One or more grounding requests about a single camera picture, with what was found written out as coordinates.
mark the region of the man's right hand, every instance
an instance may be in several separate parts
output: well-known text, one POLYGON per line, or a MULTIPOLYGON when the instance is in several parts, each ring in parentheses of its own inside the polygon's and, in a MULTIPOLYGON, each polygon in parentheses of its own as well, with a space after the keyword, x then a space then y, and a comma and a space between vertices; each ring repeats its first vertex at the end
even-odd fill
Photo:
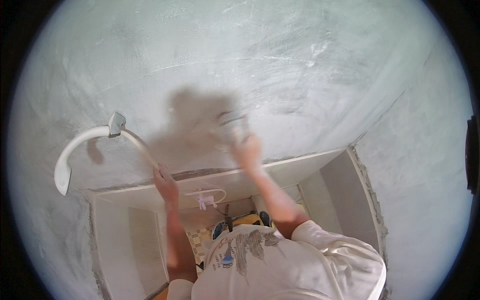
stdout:
POLYGON ((250 176, 263 174, 260 138, 252 132, 244 140, 235 132, 234 135, 236 138, 231 151, 237 163, 250 176))

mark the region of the white hose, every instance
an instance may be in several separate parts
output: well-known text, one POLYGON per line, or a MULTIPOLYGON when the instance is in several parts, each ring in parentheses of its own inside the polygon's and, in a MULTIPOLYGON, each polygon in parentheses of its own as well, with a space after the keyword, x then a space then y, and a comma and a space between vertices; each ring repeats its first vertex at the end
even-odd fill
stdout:
POLYGON ((144 158, 154 168, 158 169, 158 163, 156 163, 156 161, 152 158, 152 156, 150 155, 150 153, 148 152, 148 149, 144 146, 144 144, 142 144, 138 139, 136 139, 133 135, 131 135, 125 130, 121 131, 121 135, 129 139, 137 147, 138 151, 140 151, 140 153, 144 156, 144 158))
POLYGON ((220 199, 218 201, 214 201, 214 202, 215 203, 222 202, 223 199, 225 199, 225 197, 227 196, 227 192, 223 189, 211 189, 211 190, 204 190, 204 191, 187 192, 187 193, 184 193, 184 195, 185 196, 193 196, 193 195, 203 194, 205 192, 216 192, 216 191, 223 192, 223 197, 222 197, 222 199, 220 199))
MULTIPOLYGON (((57 189, 62 195, 66 195, 68 191, 68 186, 70 185, 70 175, 72 174, 72 168, 68 164, 68 158, 72 152, 83 142, 88 141, 100 136, 109 136, 110 127, 108 126, 98 126, 92 129, 89 129, 77 136, 75 136, 63 149, 62 153, 57 160, 55 165, 54 180, 57 189)), ((125 130, 121 131, 121 135, 129 139, 140 151, 143 157, 150 163, 154 168, 158 169, 158 164, 152 158, 147 148, 133 135, 126 132, 125 130)))

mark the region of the yellow object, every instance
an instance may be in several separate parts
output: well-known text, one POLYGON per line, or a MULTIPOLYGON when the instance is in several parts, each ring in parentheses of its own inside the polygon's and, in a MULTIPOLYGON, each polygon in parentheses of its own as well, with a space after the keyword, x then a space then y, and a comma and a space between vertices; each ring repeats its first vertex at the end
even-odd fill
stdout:
POLYGON ((243 218, 240 218, 238 220, 233 221, 233 227, 240 225, 240 224, 253 224, 256 221, 260 222, 260 225, 264 225, 262 220, 260 220, 260 217, 258 215, 248 215, 244 216, 243 218))
POLYGON ((167 300, 167 294, 168 294, 168 287, 163 291, 161 291, 160 294, 156 295, 155 298, 153 298, 153 300, 167 300))

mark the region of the graphic print on t-shirt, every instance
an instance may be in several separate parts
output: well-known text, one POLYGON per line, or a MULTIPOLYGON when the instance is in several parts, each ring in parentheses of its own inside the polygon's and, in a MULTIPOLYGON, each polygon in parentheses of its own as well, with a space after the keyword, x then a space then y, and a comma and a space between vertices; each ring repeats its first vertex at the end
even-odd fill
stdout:
POLYGON ((236 236, 223 239, 216 250, 222 249, 223 246, 228 245, 225 250, 225 254, 215 255, 216 262, 213 263, 213 270, 216 271, 220 268, 228 269, 233 266, 233 262, 236 261, 236 269, 245 279, 247 278, 247 252, 260 260, 264 260, 263 247, 275 247, 285 257, 285 254, 280 249, 278 243, 282 238, 275 235, 274 232, 260 232, 258 229, 247 233, 237 234, 236 236))

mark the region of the black shoe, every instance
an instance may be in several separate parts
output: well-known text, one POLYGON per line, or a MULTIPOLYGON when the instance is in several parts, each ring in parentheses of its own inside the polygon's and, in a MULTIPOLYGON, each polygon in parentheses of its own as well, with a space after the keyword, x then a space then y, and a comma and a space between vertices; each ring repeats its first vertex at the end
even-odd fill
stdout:
POLYGON ((270 216, 268 215, 267 212, 264 212, 264 211, 261 211, 258 216, 260 217, 260 220, 262 220, 262 223, 267 226, 267 227, 271 227, 270 226, 270 216))

